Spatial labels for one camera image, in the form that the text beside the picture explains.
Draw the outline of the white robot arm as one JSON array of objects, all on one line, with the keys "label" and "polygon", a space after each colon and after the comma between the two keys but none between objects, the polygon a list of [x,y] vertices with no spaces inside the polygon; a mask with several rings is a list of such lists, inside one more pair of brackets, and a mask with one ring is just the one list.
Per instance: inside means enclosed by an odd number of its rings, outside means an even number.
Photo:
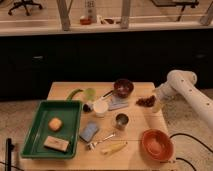
[{"label": "white robot arm", "polygon": [[171,70],[167,80],[154,89],[160,101],[180,94],[213,131],[213,100],[195,87],[197,75],[192,71]]}]

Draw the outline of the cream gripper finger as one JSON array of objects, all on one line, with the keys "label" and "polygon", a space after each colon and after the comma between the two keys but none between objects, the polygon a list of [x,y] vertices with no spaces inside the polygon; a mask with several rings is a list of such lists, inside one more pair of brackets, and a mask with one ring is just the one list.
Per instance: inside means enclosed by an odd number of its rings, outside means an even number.
[{"label": "cream gripper finger", "polygon": [[157,94],[158,94],[158,89],[157,89],[157,88],[154,88],[154,89],[152,90],[152,93],[153,93],[155,96],[157,96]]},{"label": "cream gripper finger", "polygon": [[161,109],[161,103],[156,100],[153,107],[152,107],[152,112],[157,113]]}]

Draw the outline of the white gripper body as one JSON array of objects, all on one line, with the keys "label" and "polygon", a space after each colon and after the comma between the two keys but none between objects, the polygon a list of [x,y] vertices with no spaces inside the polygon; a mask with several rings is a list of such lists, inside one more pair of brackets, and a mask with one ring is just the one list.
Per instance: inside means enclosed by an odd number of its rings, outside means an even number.
[{"label": "white gripper body", "polygon": [[171,97],[171,95],[170,95],[171,87],[167,83],[162,83],[161,85],[159,85],[157,87],[157,89],[158,89],[157,98],[160,101],[166,101],[166,100],[170,99],[170,97]]}]

